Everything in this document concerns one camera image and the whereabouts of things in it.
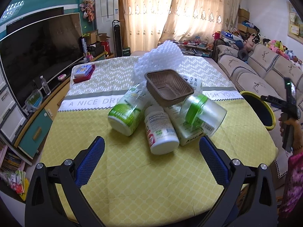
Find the yellow round frame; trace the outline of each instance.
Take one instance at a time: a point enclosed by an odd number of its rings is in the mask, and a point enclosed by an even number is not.
[[[240,92],[240,95],[247,95],[247,96],[253,96],[255,97],[256,99],[258,99],[260,102],[262,102],[262,104],[267,108],[267,110],[269,111],[270,115],[272,116],[272,126],[265,126],[265,128],[268,130],[268,131],[271,131],[272,129],[274,129],[274,127],[276,126],[276,116],[274,114],[274,112],[272,111],[272,109],[270,108],[270,106],[268,105],[267,102],[265,101],[262,101],[260,96],[256,95],[255,93],[252,93],[250,91],[241,91]]]

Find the pink clothing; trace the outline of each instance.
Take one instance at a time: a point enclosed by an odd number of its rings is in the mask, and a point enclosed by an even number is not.
[[[303,152],[288,159],[279,221],[288,217],[303,193]]]

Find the person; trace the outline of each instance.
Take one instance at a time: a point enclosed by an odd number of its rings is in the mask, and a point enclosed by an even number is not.
[[[283,199],[279,210],[278,221],[287,218],[303,193],[303,131],[299,120],[290,118],[280,121],[280,132],[283,136],[283,124],[294,127],[293,154],[288,159],[288,171],[285,177]]]

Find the bubble wrap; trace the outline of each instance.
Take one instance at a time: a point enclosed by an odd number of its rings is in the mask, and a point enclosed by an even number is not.
[[[163,69],[176,70],[183,60],[180,48],[171,41],[165,41],[138,59],[134,65],[134,82],[145,85],[145,73]]]

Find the brown plastic basket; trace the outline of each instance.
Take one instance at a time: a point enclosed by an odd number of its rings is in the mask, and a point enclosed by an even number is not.
[[[182,102],[194,93],[189,83],[172,69],[147,72],[145,78],[148,91],[163,107]]]

